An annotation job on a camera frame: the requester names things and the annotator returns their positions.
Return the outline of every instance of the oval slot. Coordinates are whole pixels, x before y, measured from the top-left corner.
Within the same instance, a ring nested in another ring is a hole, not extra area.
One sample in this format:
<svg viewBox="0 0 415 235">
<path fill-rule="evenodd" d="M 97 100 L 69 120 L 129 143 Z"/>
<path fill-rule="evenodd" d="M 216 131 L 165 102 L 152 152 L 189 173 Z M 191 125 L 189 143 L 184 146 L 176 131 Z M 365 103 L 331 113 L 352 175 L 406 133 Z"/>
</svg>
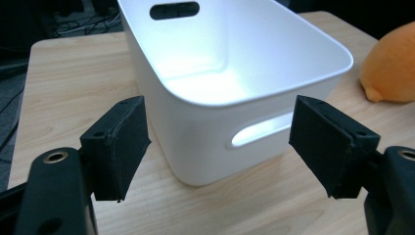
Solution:
<svg viewBox="0 0 415 235">
<path fill-rule="evenodd" d="M 290 128 L 293 114 L 293 112 L 290 112 L 243 128 L 232 138 L 232 147 L 241 147 L 263 137 Z"/>
<path fill-rule="evenodd" d="M 156 21 L 193 17 L 199 13 L 200 9 L 197 2 L 160 4 L 150 9 L 150 17 Z"/>
</svg>

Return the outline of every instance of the orange object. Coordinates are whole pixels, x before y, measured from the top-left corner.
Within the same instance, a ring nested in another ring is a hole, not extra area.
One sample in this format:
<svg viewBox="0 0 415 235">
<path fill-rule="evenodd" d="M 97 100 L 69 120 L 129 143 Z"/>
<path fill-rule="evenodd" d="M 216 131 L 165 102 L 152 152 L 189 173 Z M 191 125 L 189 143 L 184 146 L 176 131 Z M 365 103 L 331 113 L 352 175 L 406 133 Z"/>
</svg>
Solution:
<svg viewBox="0 0 415 235">
<path fill-rule="evenodd" d="M 415 22 L 385 35 L 363 62 L 360 83 L 370 101 L 415 101 Z"/>
</svg>

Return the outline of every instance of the white plastic bin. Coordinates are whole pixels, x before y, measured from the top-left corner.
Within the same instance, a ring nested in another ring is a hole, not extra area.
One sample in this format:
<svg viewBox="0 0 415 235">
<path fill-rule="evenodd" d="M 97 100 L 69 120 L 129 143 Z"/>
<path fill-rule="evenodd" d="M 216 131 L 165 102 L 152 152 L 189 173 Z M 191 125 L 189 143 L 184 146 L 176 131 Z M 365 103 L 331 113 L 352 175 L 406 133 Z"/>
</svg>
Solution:
<svg viewBox="0 0 415 235">
<path fill-rule="evenodd" d="M 150 122 L 190 185 L 281 154 L 296 96 L 325 99 L 352 66 L 344 46 L 274 0 L 197 0 L 195 16 L 164 20 L 150 12 L 187 5 L 118 3 Z"/>
</svg>

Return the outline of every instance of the wooden table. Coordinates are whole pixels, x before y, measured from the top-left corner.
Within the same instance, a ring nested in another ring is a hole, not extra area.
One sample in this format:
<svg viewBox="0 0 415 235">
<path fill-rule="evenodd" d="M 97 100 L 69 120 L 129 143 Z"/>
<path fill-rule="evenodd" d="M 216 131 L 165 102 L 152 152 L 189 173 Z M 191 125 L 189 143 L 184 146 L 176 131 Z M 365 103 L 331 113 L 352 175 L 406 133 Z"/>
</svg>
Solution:
<svg viewBox="0 0 415 235">
<path fill-rule="evenodd" d="M 328 102 L 382 136 L 415 148 L 415 104 L 373 104 L 359 85 L 362 60 L 376 40 L 327 13 L 302 15 L 342 42 L 355 63 Z M 54 39 L 31 51 L 9 187 L 26 181 L 30 163 L 79 136 L 116 102 L 138 94 L 123 33 Z M 126 200 L 96 202 L 101 234 L 366 234 L 362 190 L 356 200 L 327 198 L 290 149 L 205 187 L 171 173 L 158 140 L 141 163 Z"/>
</svg>

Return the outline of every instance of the orange fruit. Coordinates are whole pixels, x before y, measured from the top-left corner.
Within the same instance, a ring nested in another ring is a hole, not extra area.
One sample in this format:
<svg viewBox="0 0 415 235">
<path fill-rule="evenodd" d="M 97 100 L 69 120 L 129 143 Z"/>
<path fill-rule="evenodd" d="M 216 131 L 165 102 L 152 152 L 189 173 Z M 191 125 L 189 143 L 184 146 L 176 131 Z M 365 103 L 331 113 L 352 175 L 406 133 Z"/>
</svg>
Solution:
<svg viewBox="0 0 415 235">
<path fill-rule="evenodd" d="M 415 101 L 415 22 L 379 40 L 363 62 L 360 83 L 373 102 Z"/>
</svg>

